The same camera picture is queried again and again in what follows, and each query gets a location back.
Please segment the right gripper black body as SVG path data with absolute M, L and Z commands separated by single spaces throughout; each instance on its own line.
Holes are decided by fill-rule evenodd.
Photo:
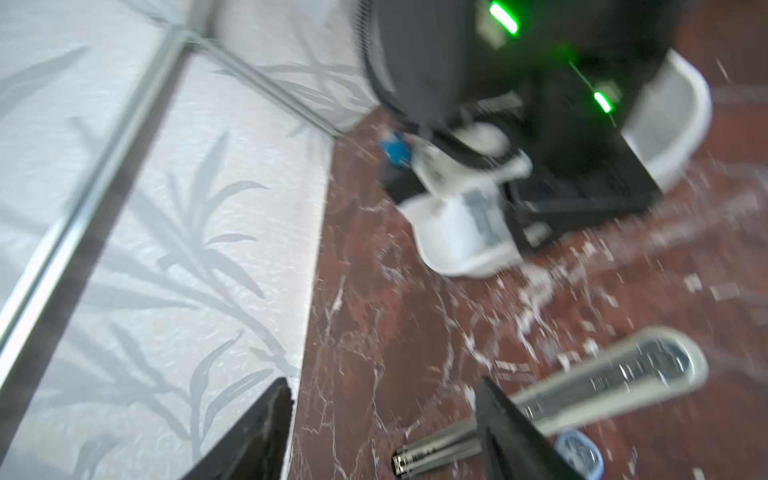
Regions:
M 403 133 L 490 179 L 515 239 L 660 196 L 622 134 L 663 63 L 659 1 L 363 1 L 359 48 Z

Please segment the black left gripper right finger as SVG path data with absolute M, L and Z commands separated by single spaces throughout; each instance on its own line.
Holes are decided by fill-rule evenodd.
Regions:
M 488 479 L 581 477 L 490 378 L 481 378 L 475 393 L 476 431 Z

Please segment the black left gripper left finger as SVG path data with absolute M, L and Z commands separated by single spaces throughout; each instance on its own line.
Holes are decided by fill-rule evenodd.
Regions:
M 183 479 L 279 479 L 292 415 L 290 387 L 278 378 Z

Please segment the blue staple remover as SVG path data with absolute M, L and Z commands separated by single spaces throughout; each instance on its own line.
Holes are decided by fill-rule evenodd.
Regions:
M 554 448 L 584 479 L 600 480 L 603 477 L 603 456 L 597 445 L 581 431 L 562 432 Z

